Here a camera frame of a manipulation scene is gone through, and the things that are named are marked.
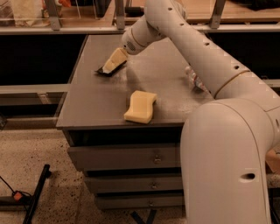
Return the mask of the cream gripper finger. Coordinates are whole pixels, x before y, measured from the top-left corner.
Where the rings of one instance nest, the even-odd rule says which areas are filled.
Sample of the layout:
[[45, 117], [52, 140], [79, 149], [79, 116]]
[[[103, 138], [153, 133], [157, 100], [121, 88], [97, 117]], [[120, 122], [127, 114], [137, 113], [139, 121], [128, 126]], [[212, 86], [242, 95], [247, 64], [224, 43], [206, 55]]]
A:
[[127, 51], [124, 48], [118, 47], [113, 51], [113, 53], [105, 63], [107, 63], [108, 65], [110, 62], [122, 63], [125, 60], [127, 61], [127, 58], [128, 58]]

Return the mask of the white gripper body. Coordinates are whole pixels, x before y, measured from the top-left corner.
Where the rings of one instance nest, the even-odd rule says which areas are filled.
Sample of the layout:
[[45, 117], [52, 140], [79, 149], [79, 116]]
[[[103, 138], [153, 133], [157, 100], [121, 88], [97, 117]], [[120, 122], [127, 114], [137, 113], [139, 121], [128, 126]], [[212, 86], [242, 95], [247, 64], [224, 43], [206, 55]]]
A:
[[122, 35], [122, 47], [128, 54], [137, 55], [150, 44], [164, 38], [165, 35], [153, 28], [145, 16], [142, 16]]

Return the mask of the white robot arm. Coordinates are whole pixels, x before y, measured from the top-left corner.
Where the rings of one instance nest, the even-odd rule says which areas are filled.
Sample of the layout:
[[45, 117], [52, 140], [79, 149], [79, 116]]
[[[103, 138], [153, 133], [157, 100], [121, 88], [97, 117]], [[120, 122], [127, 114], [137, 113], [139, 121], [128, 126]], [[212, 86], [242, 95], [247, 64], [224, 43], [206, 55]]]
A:
[[265, 156], [280, 141], [280, 97], [192, 28], [175, 0], [146, 0], [122, 47], [138, 54], [163, 38], [213, 97], [187, 117], [181, 133], [187, 224], [271, 224]]

